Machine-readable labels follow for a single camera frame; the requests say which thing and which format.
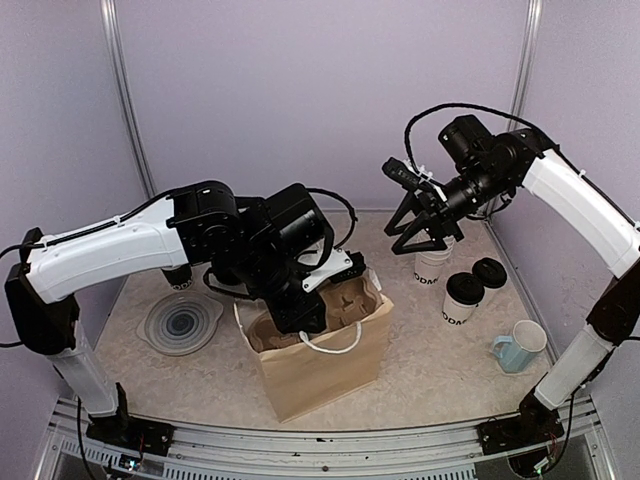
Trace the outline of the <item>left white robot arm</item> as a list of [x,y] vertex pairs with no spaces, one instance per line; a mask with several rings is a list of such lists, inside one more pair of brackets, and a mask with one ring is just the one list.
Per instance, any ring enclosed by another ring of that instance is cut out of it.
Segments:
[[49,358],[102,430],[127,445],[139,436],[139,421],[85,343],[76,293],[141,271],[207,263],[218,280],[243,284],[251,299],[264,301],[281,333],[318,333],[325,305],[312,267],[298,261],[316,242],[327,261],[334,232],[303,185],[261,198],[204,181],[82,230],[30,230],[4,289],[21,342]]

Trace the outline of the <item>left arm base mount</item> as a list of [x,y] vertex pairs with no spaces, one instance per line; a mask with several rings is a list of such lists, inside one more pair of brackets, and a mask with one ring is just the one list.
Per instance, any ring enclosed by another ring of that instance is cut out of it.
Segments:
[[169,423],[135,417],[128,412],[124,388],[116,383],[118,405],[114,415],[89,416],[86,435],[105,444],[135,450],[140,455],[153,454],[166,457],[175,427]]

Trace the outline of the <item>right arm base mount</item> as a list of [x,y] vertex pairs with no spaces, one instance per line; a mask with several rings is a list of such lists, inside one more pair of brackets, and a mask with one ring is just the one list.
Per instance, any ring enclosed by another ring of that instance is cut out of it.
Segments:
[[558,410],[544,406],[534,389],[520,402],[515,416],[485,421],[476,430],[484,455],[529,447],[565,434]]

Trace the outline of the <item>brown cardboard cup carrier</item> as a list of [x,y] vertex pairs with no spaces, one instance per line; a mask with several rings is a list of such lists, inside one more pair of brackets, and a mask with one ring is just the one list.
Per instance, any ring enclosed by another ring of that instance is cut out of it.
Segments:
[[[383,303],[381,293],[367,275],[339,284],[322,287],[320,295],[326,306],[326,328],[322,334],[348,327],[373,314]],[[247,329],[254,351],[283,349],[301,343],[298,333],[280,333],[269,313],[260,315]]]

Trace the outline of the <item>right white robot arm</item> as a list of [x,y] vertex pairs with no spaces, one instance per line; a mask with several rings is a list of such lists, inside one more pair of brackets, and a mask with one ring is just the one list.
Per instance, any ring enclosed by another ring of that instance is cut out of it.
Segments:
[[445,238],[462,240],[459,221],[487,202],[523,188],[567,222],[603,260],[613,279],[576,335],[513,419],[511,433],[535,442],[558,408],[631,337],[639,319],[639,230],[540,129],[491,133],[474,115],[456,117],[438,136],[457,176],[438,184],[411,158],[389,158],[386,177],[406,192],[384,232],[396,255],[437,251]]

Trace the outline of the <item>brown paper takeout bag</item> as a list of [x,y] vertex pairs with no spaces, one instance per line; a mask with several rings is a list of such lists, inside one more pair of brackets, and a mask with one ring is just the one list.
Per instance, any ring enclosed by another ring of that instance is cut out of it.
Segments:
[[382,293],[373,269],[363,275],[381,293],[383,303],[373,314],[326,334],[298,333],[302,342],[283,349],[254,351],[247,329],[269,312],[262,301],[234,302],[236,325],[279,422],[299,418],[377,380],[389,345],[394,304]]

